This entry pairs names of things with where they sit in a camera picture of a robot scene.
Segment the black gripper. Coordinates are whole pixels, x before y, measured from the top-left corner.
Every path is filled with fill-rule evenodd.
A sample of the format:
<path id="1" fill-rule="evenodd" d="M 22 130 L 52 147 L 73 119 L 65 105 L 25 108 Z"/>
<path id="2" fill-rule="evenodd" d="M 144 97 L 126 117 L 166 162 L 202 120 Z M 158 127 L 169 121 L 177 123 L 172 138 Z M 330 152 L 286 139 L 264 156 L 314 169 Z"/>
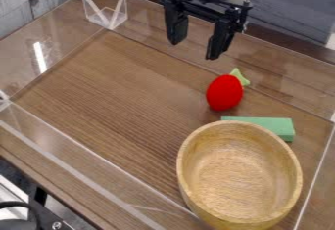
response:
<path id="1" fill-rule="evenodd" d="M 188 15 L 214 23 L 208 40 L 205 59 L 216 60 L 228 50 L 234 32 L 244 32 L 246 14 L 252 9 L 248 0 L 161 0 L 165 10 L 166 39 L 180 43 L 188 32 Z"/>

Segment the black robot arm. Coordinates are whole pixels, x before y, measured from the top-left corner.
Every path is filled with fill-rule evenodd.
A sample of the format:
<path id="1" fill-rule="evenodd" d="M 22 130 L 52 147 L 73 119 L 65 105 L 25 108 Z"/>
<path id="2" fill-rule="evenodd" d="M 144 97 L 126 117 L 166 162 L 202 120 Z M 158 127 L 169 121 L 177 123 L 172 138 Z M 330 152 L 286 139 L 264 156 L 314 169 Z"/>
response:
<path id="1" fill-rule="evenodd" d="M 234 34 L 244 33 L 246 15 L 252 9 L 248 0 L 161 0 L 165 12 L 166 39 L 172 45 L 188 34 L 188 17 L 201 19 L 213 26 L 208 39 L 206 60 L 216 60 L 228 51 Z"/>

